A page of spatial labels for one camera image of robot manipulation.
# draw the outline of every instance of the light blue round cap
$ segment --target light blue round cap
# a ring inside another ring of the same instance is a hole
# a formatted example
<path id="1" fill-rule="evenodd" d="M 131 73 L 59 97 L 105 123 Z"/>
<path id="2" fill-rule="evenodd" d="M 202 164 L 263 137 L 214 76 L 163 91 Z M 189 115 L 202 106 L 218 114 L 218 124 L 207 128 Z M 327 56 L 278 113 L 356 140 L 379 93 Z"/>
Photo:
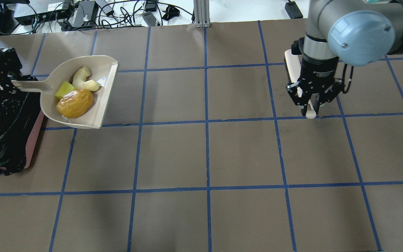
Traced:
<path id="1" fill-rule="evenodd" d="M 342 16 L 329 30 L 328 43 L 342 61 L 354 66 L 378 61 L 395 41 L 391 22 L 374 11 L 356 11 Z"/>

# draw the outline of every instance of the white label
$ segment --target white label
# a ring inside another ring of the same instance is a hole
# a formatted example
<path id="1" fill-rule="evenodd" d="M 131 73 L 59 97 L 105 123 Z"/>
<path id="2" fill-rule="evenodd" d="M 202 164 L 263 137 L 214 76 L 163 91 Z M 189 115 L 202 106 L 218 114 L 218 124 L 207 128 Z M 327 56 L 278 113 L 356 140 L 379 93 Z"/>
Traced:
<path id="1" fill-rule="evenodd" d="M 63 2 L 58 2 L 58 3 L 51 3 L 48 5 L 48 11 L 54 11 L 58 9 L 63 9 Z"/>

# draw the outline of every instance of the metal post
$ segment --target metal post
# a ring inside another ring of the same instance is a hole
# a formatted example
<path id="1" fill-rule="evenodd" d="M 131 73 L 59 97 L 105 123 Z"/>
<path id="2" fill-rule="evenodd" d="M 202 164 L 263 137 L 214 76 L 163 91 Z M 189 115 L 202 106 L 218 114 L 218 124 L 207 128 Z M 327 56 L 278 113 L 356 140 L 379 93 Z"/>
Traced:
<path id="1" fill-rule="evenodd" d="M 194 0 L 195 27 L 211 27 L 209 0 Z"/>

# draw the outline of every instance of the white scoop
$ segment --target white scoop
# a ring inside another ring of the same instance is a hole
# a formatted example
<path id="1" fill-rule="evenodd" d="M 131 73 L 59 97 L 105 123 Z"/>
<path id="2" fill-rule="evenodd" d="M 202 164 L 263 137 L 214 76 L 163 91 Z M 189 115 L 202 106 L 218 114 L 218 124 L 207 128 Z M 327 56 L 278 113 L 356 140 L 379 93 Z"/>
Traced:
<path id="1" fill-rule="evenodd" d="M 75 72 L 86 65 L 91 69 L 90 79 L 99 82 L 101 88 L 93 92 L 93 106 L 83 116 L 70 119 L 56 109 L 59 100 L 54 94 L 63 81 L 72 81 Z M 105 111 L 118 68 L 117 60 L 110 56 L 84 56 L 63 62 L 44 81 L 12 81 L 21 91 L 41 92 L 40 106 L 49 119 L 79 129 L 99 129 L 104 121 Z"/>

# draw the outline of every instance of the scoop handle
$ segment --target scoop handle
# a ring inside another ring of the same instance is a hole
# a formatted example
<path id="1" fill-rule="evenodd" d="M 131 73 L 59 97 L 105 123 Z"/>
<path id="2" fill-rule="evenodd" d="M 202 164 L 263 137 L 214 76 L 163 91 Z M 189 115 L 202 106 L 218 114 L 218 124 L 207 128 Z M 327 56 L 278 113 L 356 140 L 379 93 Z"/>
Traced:
<path id="1" fill-rule="evenodd" d="M 23 92 L 47 92 L 51 87 L 45 81 L 12 81 Z"/>

